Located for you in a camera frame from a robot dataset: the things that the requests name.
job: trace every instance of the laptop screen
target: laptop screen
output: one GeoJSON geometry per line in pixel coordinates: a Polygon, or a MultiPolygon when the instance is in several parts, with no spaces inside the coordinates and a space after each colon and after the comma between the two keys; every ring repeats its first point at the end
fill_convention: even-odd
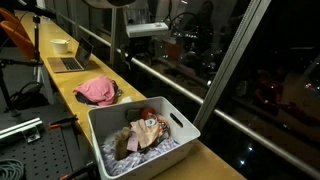
{"type": "Polygon", "coordinates": [[[78,62],[81,64],[83,68],[86,68],[88,66],[92,50],[93,46],[87,40],[81,38],[75,58],[78,60],[78,62]]]}

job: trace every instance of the grey cloth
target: grey cloth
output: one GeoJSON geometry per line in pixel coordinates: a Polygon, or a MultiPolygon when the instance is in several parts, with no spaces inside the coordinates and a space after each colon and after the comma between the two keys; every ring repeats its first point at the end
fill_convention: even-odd
{"type": "Polygon", "coordinates": [[[179,144],[173,140],[173,138],[169,137],[168,139],[164,139],[158,146],[149,147],[147,153],[140,152],[132,152],[128,157],[117,161],[114,159],[115,153],[115,143],[106,143],[102,145],[102,157],[104,158],[104,165],[106,167],[106,171],[111,176],[116,176],[127,172],[128,170],[136,167],[137,165],[148,161],[154,157],[159,156],[162,153],[165,153],[179,144]]]}

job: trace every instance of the laptop keyboard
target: laptop keyboard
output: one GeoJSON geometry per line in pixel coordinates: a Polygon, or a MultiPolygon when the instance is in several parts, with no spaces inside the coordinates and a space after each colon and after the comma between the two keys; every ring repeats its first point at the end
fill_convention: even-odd
{"type": "Polygon", "coordinates": [[[70,58],[61,58],[63,64],[66,66],[68,70],[78,70],[82,69],[79,64],[76,62],[76,60],[72,57],[70,58]]]}

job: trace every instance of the pink garment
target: pink garment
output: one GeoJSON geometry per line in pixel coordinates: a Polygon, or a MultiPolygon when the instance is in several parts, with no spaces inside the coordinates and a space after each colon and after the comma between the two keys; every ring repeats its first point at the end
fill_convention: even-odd
{"type": "Polygon", "coordinates": [[[115,92],[113,81],[105,75],[99,75],[74,89],[80,92],[91,102],[98,103],[99,106],[107,106],[113,103],[115,92]]]}

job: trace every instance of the wooden desk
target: wooden desk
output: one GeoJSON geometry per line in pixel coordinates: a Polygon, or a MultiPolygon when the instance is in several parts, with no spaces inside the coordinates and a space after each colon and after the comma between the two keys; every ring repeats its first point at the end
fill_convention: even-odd
{"type": "MultiPolygon", "coordinates": [[[[32,14],[27,14],[22,24],[29,34],[30,38],[34,39],[34,24],[32,22],[32,14]]],[[[39,25],[39,41],[41,58],[46,67],[48,66],[47,57],[62,56],[55,54],[50,44],[51,39],[71,39],[69,43],[70,53],[63,56],[74,56],[78,47],[78,42],[64,32],[55,23],[41,19],[39,25]]],[[[130,84],[123,80],[113,70],[101,62],[96,56],[92,55],[89,63],[89,69],[83,72],[60,73],[55,74],[50,67],[48,72],[53,79],[55,85],[58,87],[63,99],[73,114],[79,117],[79,124],[88,138],[90,138],[90,129],[87,118],[87,112],[90,109],[88,106],[79,103],[73,94],[73,89],[99,74],[105,74],[109,78],[115,80],[119,87],[123,90],[122,98],[131,96],[134,100],[142,100],[145,97],[134,89],[130,84]]],[[[191,152],[186,159],[176,164],[169,170],[156,176],[154,179],[245,179],[237,171],[232,169],[226,162],[214,154],[210,149],[204,146],[200,141],[196,141],[191,152]]]]}

